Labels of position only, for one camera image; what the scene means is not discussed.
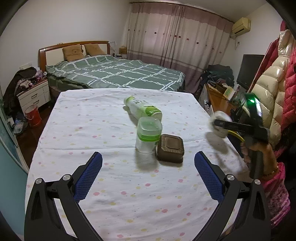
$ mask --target black monitor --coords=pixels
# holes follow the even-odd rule
[[[245,88],[249,89],[259,67],[264,58],[262,54],[244,54],[242,58],[242,64],[237,76],[237,83]]]

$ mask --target wooden headboard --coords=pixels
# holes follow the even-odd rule
[[[83,54],[85,55],[85,44],[99,44],[100,48],[103,51],[107,51],[107,54],[110,54],[110,44],[108,41],[82,41],[82,42],[73,42],[73,43],[66,43],[66,44],[58,44],[49,47],[45,47],[39,49],[38,52],[38,63],[40,69],[44,72],[47,64],[57,64],[64,60],[62,48],[80,44],[81,48],[84,50]]]

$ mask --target pink sleeve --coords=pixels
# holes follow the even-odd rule
[[[284,185],[285,165],[279,163],[279,172],[269,181],[261,180],[267,198],[272,228],[279,224],[290,210],[288,191]]]

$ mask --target curtain rod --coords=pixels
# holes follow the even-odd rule
[[[192,4],[188,4],[188,3],[183,3],[183,2],[177,2],[177,1],[164,1],[164,0],[148,0],[148,1],[135,1],[135,2],[130,2],[131,4],[132,3],[143,3],[143,2],[162,2],[162,3],[173,3],[173,4],[178,4],[178,5],[182,5],[182,6],[187,6],[187,7],[193,7],[193,8],[197,8],[197,9],[200,9],[200,10],[203,10],[203,11],[206,11],[206,12],[210,12],[210,13],[213,13],[215,15],[218,15],[219,17],[222,17],[226,20],[228,20],[229,22],[232,22],[234,23],[234,21],[226,18],[225,16],[221,15],[221,14],[218,14],[212,10],[209,10],[209,9],[206,9],[206,8],[203,8],[203,7],[199,7],[199,6],[196,6],[196,5],[192,5]]]

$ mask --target metal screw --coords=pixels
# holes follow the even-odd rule
[[[254,180],[254,183],[257,184],[257,185],[260,185],[261,184],[260,180],[258,180],[258,179],[255,179]]]
[[[41,179],[41,178],[38,178],[38,179],[35,181],[36,184],[40,184],[41,182],[42,182],[42,179]]]
[[[69,174],[66,174],[65,176],[63,176],[64,181],[68,181],[70,178],[71,176]]]
[[[234,175],[231,175],[231,174],[227,175],[227,179],[229,181],[233,181],[234,180]]]

